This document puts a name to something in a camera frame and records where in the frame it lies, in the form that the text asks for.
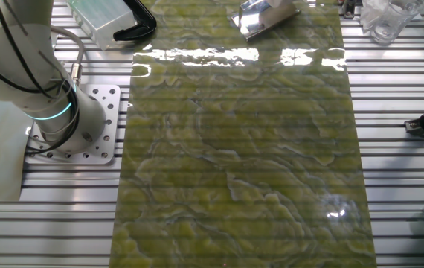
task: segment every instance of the green and yellow marble slab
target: green and yellow marble slab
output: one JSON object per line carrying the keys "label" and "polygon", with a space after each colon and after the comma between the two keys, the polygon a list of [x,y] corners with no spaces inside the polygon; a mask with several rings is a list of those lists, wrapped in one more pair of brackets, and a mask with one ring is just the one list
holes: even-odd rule
{"label": "green and yellow marble slab", "polygon": [[239,1],[143,3],[110,267],[375,267],[335,2],[250,44]]}

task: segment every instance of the mounting plate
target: mounting plate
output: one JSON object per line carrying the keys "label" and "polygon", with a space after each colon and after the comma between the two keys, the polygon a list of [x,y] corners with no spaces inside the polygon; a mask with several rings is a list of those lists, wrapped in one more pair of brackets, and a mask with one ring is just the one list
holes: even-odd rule
{"label": "mounting plate", "polygon": [[[104,108],[106,114],[105,129],[99,139],[85,151],[76,154],[62,153],[52,150],[35,156],[25,156],[29,165],[107,165],[115,157],[116,132],[118,130],[118,115],[121,101],[119,86],[111,85],[81,85],[80,88],[95,97]],[[44,141],[37,124],[33,123],[30,130],[28,145],[34,148],[47,147],[39,141]]]}

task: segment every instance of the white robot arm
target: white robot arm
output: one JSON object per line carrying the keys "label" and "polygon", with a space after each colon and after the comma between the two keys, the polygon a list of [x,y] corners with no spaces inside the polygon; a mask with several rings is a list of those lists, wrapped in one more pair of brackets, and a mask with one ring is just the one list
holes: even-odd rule
{"label": "white robot arm", "polygon": [[[38,124],[51,147],[31,148],[32,154],[80,152],[96,141],[105,121],[103,107],[79,90],[78,77],[54,56],[52,8],[53,0],[0,0],[0,101],[11,101]],[[80,72],[79,62],[72,69]]]}

